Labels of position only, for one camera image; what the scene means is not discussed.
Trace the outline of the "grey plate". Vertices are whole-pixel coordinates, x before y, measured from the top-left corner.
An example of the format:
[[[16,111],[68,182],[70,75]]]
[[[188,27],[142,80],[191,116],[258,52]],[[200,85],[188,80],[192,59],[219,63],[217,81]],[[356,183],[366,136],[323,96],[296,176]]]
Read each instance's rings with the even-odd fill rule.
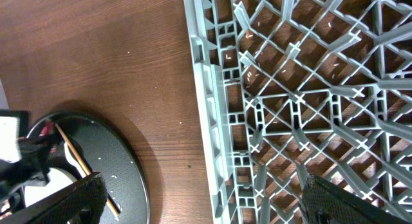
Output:
[[[48,173],[50,182],[45,186],[26,186],[24,188],[24,204],[26,207],[60,191],[76,182],[77,179],[64,169],[51,168]]]

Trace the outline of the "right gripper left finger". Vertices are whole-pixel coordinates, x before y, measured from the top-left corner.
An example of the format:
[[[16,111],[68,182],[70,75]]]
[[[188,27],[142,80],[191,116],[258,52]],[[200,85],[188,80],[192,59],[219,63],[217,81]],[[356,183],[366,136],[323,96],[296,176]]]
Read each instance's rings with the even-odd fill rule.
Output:
[[[7,216],[1,223],[99,223],[107,198],[104,179],[95,172]]]

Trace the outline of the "white plastic fork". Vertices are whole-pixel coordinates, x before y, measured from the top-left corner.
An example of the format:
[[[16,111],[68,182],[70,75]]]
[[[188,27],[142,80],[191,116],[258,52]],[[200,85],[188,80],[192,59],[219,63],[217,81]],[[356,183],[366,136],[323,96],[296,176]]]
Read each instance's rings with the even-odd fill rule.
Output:
[[[66,158],[67,162],[70,165],[74,166],[74,168],[80,174],[80,176],[82,178],[86,177],[87,174],[84,172],[83,168],[80,166],[78,161],[75,159],[75,157],[71,153],[71,150],[69,149],[67,143],[64,143],[64,154],[65,154],[65,158]]]

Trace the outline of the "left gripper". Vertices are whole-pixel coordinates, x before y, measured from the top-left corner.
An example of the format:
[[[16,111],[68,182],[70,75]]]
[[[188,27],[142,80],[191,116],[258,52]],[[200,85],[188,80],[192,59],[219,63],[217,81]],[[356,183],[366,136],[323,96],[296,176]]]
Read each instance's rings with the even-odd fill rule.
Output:
[[[39,136],[41,132],[25,137],[28,118],[27,111],[1,110],[2,203],[26,186],[45,186],[50,182],[50,154]],[[59,140],[55,133],[55,145]]]

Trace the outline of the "wooden chopstick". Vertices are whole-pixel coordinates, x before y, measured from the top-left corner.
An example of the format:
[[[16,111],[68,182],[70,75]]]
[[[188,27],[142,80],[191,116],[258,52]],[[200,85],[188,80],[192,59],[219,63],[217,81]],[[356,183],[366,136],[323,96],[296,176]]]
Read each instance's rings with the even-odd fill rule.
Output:
[[[91,170],[89,169],[89,167],[86,165],[85,161],[82,159],[81,155],[77,152],[76,148],[73,146],[73,144],[70,142],[69,138],[67,137],[67,135],[64,133],[64,131],[61,129],[61,127],[59,126],[59,124],[55,124],[58,132],[61,134],[62,138],[64,139],[64,141],[67,143],[68,145],[68,149],[70,150],[70,152],[72,153],[72,155],[75,157],[76,161],[78,162],[78,164],[80,165],[80,167],[82,168],[82,170],[84,171],[84,173],[86,175],[90,175],[91,174]],[[107,198],[106,200],[106,205],[109,207],[109,209],[111,210],[111,212],[113,213],[115,218],[118,218],[120,216],[120,212],[118,210],[118,208],[115,206],[115,204],[109,199]]]

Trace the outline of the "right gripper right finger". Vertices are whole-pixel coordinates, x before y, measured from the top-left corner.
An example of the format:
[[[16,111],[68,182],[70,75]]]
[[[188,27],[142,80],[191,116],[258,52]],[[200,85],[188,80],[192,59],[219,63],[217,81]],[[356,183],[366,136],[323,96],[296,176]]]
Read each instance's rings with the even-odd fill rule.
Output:
[[[299,208],[309,224],[408,224],[313,174],[306,179]]]

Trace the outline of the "red snack wrapper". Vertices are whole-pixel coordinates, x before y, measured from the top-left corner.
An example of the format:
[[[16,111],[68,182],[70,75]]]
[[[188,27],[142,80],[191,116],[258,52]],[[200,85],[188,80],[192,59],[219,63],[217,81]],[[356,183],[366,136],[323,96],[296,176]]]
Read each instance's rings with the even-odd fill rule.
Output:
[[[46,120],[39,136],[42,137],[42,143],[46,146],[48,154],[52,153],[55,145],[55,126],[51,120]]]

